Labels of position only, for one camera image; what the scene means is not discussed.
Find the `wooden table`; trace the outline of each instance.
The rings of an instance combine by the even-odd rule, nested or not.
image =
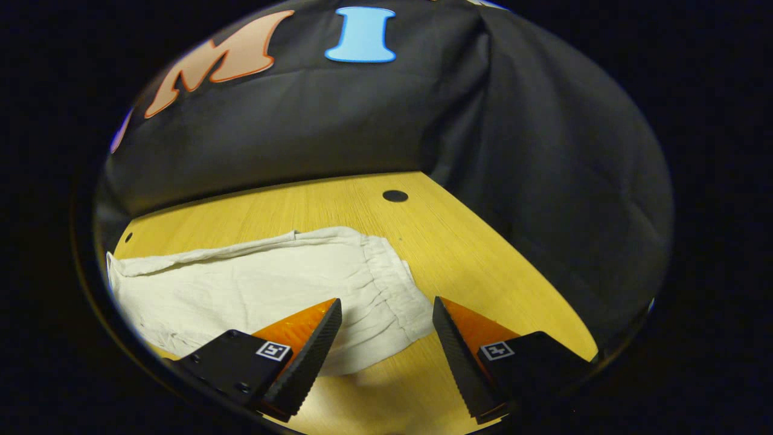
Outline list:
[[[402,190],[409,198],[387,201],[386,190]],[[430,301],[444,296],[519,334],[546,331],[588,361],[598,352],[583,322],[547,280],[423,173],[290,183],[173,207],[134,219],[114,255],[168,255],[340,225],[388,239]],[[285,426],[312,434],[453,435],[486,425],[478,426],[467,413],[432,333],[361,372],[317,378],[300,413]]]

